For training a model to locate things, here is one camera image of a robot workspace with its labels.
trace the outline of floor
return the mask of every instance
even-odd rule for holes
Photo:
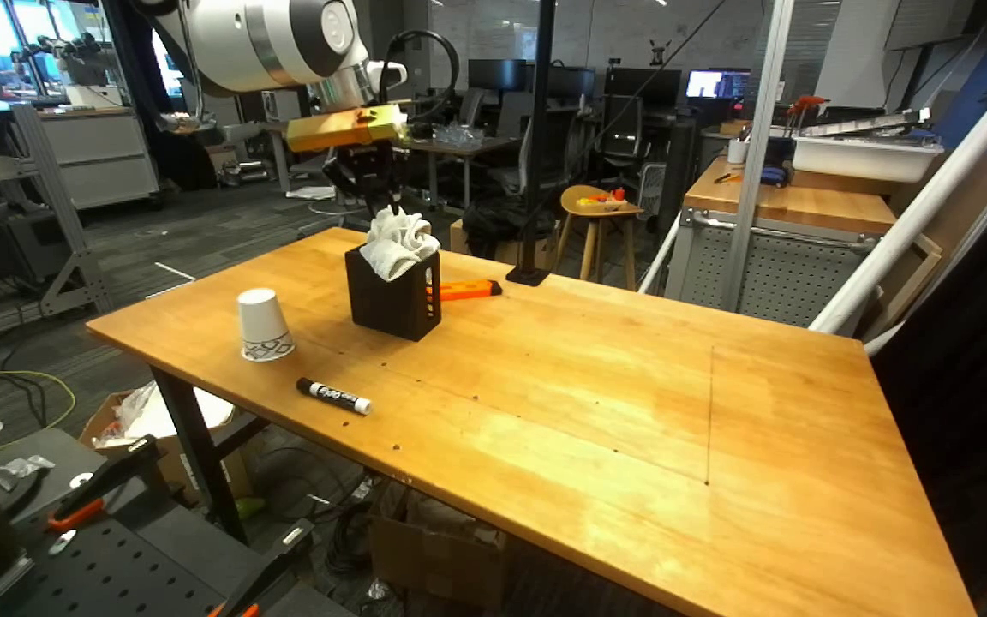
[[[164,204],[113,204],[84,211],[84,242],[106,275],[115,306],[140,300],[186,279],[204,279],[306,234],[361,224],[353,201],[294,201],[273,185],[239,185],[216,192],[168,195]],[[432,208],[434,234],[445,235],[450,211]],[[636,266],[656,257],[659,234],[641,227]],[[575,272],[580,241],[562,255],[560,272]],[[620,266],[608,266],[610,284],[625,284]],[[89,338],[89,311],[58,315],[0,335],[0,444],[23,440],[37,425],[79,436],[106,397],[150,381],[146,365]],[[347,496],[363,471],[280,428],[264,433],[249,451],[259,500],[255,503],[249,546],[266,547],[294,519],[316,515],[318,496]],[[423,593],[387,593],[370,600],[366,519],[361,509],[324,509],[318,546],[302,576],[337,597],[353,612],[477,612]],[[560,563],[531,546],[514,553],[505,603],[492,612],[668,612],[601,576]]]

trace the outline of wooden stool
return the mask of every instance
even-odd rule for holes
[[[615,200],[610,192],[595,187],[595,185],[570,185],[562,192],[562,234],[560,234],[560,248],[555,248],[555,264],[567,250],[567,235],[573,218],[586,224],[586,248],[583,248],[583,266],[580,279],[601,279],[601,255],[603,255],[603,227],[608,224],[625,224],[625,250],[628,250],[628,287],[634,287],[634,224],[641,215],[641,208],[634,201]]]

